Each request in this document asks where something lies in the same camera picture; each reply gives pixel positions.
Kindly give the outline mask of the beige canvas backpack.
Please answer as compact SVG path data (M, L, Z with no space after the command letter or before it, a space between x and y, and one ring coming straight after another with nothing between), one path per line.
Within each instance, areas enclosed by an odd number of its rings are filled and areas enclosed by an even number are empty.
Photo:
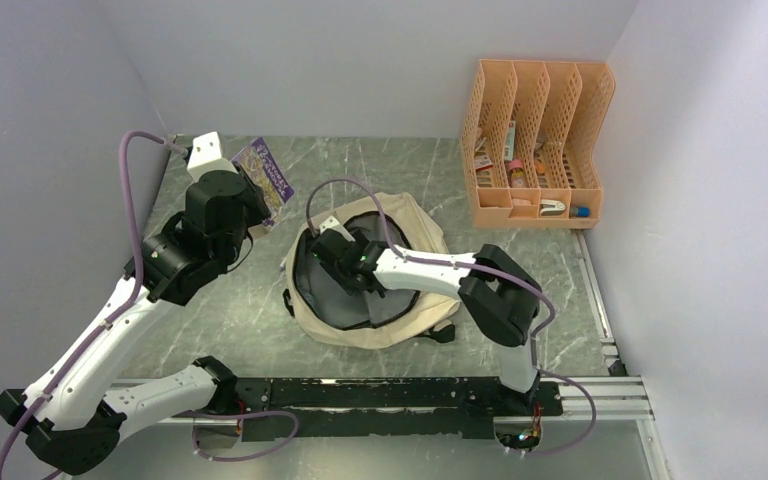
M440 226L408 193L376 195L389 232L398 246L446 253ZM414 290L346 293L310 252L313 235L307 225L297 232L283 266L287 288L285 308L299 327L314 340L362 349L388 348L412 338L429 338L438 344L456 338L451 316L460 303L447 296Z

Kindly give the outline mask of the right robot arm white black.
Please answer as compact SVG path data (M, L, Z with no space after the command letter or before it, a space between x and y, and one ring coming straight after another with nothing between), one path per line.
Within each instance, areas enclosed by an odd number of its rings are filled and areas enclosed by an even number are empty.
M499 398L522 414L538 399L532 323L548 299L542 287L503 249L485 244L474 253L417 251L328 229L311 247L313 257L349 293L411 290L452 298L466 308L480 332L496 345Z

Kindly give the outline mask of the purple illustrated paperback book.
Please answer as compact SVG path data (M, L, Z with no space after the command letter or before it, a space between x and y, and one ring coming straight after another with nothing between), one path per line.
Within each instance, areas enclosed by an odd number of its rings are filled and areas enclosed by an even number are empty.
M262 137L256 137L232 158L231 162L261 188L270 216L264 222L274 227L281 219L283 207L295 196L295 189L279 167Z

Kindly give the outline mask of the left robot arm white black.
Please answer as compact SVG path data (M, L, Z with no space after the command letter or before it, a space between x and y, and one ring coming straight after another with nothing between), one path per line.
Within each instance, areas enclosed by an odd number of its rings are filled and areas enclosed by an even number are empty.
M216 170L191 183L183 210L143 240L108 305L71 348L28 387L0 394L12 436L43 463L81 475L166 418L237 413L236 376L212 356L136 387L113 384L162 320L229 272L251 228L269 215L262 189L244 173Z

